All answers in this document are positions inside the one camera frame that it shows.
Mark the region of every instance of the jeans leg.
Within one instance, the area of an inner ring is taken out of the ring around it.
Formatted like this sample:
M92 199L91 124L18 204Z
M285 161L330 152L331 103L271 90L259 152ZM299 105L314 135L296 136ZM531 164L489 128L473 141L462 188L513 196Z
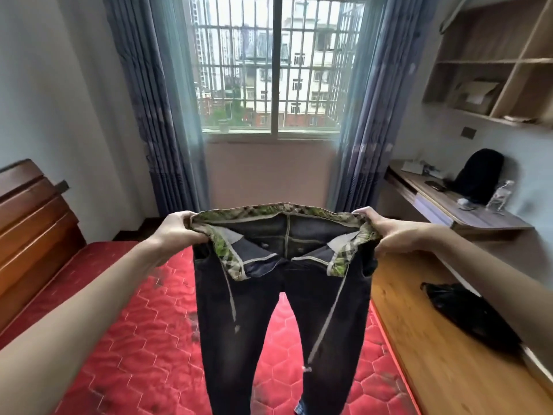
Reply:
M352 262L332 319L310 365L311 371L304 372L299 414L342 412L363 345L370 279L375 267L373 264L367 272L363 271L360 257ZM342 278L327 276L320 269L287 271L285 290L298 321L305 365L341 282Z
M213 415L249 415L253 377L281 278L268 273L234 281L223 271L211 244L195 246L194 258L200 346Z

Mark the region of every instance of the mattress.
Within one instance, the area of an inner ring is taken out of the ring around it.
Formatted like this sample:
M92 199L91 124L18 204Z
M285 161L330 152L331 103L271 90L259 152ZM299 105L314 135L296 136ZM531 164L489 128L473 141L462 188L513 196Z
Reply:
M0 348L78 292L134 242L89 244L0 335ZM252 390L253 415L293 415L302 391L298 325L281 293ZM148 277L104 334L56 414L209 415L194 266L187 249ZM365 342L342 415L420 413L370 307Z

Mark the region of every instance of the wooden bed frame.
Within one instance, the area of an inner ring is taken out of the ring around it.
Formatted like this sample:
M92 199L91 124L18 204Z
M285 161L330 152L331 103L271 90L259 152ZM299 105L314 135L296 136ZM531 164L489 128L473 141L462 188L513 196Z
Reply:
M0 169L0 331L86 242L31 160Z

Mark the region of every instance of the jeans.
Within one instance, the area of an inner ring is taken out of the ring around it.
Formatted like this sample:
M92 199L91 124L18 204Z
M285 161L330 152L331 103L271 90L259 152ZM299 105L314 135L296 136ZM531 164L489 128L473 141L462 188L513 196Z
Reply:
M196 298L213 415L248 415L255 369L284 291L298 322L304 390L296 412L339 415L364 339L376 231L364 217L289 203L206 211L192 228Z

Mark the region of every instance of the hand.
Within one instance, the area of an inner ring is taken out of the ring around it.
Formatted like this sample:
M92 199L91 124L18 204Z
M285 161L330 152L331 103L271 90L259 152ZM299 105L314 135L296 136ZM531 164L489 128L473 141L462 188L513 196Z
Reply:
M355 210L356 214L365 214L369 217L373 227L382 235L382 240L374 249L376 258L388 252L405 253L415 250L428 250L432 240L445 226L415 221L401 221L386 218L378 214L371 207Z
M171 256L193 244L206 243L209 240L203 233L187 229L193 215L195 213L192 211L169 214L156 232L143 242L156 254L156 266L163 265Z

